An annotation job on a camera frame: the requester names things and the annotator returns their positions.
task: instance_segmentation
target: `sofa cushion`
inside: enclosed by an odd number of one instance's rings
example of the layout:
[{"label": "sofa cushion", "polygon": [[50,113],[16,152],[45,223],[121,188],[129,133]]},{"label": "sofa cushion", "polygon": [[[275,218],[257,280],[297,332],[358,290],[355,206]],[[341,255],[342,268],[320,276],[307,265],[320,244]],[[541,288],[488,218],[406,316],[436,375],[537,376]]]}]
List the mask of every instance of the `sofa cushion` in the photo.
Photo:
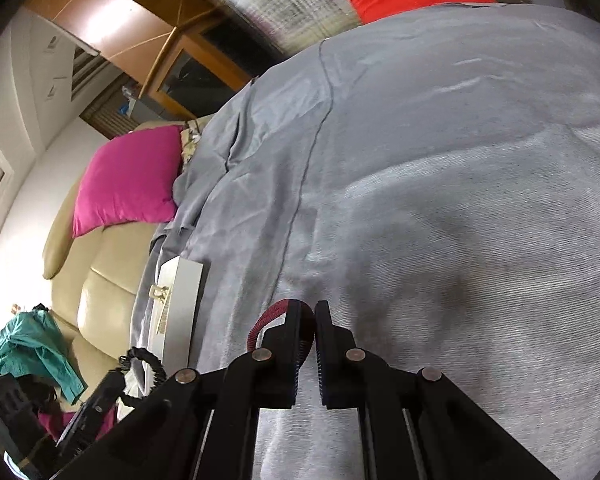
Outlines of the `sofa cushion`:
[{"label": "sofa cushion", "polygon": [[[66,322],[58,313],[51,311],[51,316],[60,329],[60,333],[66,343],[69,362],[78,372],[82,380],[87,384],[87,389],[79,397],[79,401],[84,402],[93,393],[94,389],[100,383],[104,375],[118,366],[118,361],[98,350],[95,346],[87,342],[78,329]],[[60,407],[64,412],[74,412],[75,405],[70,405],[67,400],[60,395],[60,388],[56,388]]]},{"label": "sofa cushion", "polygon": [[82,284],[87,279],[102,238],[102,228],[73,240],[72,248],[51,285],[51,308],[65,321],[78,326]]},{"label": "sofa cushion", "polygon": [[90,270],[82,288],[78,329],[97,349],[117,359],[129,350],[136,295]]},{"label": "sofa cushion", "polygon": [[156,227],[156,224],[144,222],[107,227],[102,232],[100,249],[91,269],[127,292],[136,294]]}]

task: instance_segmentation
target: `bed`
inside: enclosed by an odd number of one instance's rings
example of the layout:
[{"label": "bed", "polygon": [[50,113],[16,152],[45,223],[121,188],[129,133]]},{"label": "bed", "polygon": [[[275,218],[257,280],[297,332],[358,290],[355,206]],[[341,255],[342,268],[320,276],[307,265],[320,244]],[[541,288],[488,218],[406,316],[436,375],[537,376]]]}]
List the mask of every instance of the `bed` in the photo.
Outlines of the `bed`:
[{"label": "bed", "polygon": [[[448,4],[321,41],[216,114],[174,200],[133,344],[180,254],[207,272],[200,372],[274,301],[328,300],[364,348],[441,367],[561,479],[600,468],[599,24]],[[362,477],[356,416],[320,409],[316,377],[310,356],[296,407],[261,414],[254,478]]]}]

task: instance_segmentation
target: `black coiled cable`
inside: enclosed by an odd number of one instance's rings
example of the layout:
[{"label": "black coiled cable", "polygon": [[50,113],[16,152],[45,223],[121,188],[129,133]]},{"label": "black coiled cable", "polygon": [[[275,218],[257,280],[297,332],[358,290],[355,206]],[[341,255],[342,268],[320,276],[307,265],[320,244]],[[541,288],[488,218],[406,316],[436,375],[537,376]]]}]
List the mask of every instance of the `black coiled cable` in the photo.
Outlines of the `black coiled cable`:
[{"label": "black coiled cable", "polygon": [[[151,387],[151,391],[149,391],[149,393],[154,391],[158,386],[167,380],[167,374],[162,367],[162,362],[160,362],[160,359],[149,352],[146,348],[136,348],[134,346],[131,348],[131,350],[129,350],[129,352],[126,353],[126,355],[121,355],[118,358],[120,367],[117,368],[117,370],[120,370],[121,372],[128,372],[131,370],[131,361],[133,359],[144,361],[154,372],[154,385]],[[144,397],[134,397],[124,392],[120,394],[120,400],[122,403],[130,408],[136,408],[142,399],[144,399]]]}]

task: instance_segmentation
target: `black linkage arm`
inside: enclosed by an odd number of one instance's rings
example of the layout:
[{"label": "black linkage arm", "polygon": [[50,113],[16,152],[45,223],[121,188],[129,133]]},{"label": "black linkage arm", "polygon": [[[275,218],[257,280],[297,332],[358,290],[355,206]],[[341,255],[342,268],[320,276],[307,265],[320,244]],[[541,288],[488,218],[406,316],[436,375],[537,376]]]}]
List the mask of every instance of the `black linkage arm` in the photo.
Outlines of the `black linkage arm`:
[{"label": "black linkage arm", "polygon": [[358,410],[367,480],[555,480],[439,370],[391,368],[333,324],[325,301],[314,317],[297,300],[260,348],[215,372],[180,370],[53,478],[250,479],[259,410],[295,404],[314,332],[322,403]]}]

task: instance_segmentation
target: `white box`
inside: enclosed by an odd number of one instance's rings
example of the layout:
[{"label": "white box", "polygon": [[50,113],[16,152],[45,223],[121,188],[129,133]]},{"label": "white box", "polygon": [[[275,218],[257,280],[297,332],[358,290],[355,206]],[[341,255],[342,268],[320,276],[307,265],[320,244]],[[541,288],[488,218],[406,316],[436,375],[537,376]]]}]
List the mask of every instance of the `white box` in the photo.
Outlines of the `white box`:
[{"label": "white box", "polygon": [[[189,365],[202,269],[202,264],[178,256],[162,265],[158,283],[149,292],[154,305],[148,350],[162,361],[167,377]],[[146,364],[144,373],[144,394],[148,395],[154,384],[154,374]]]}]

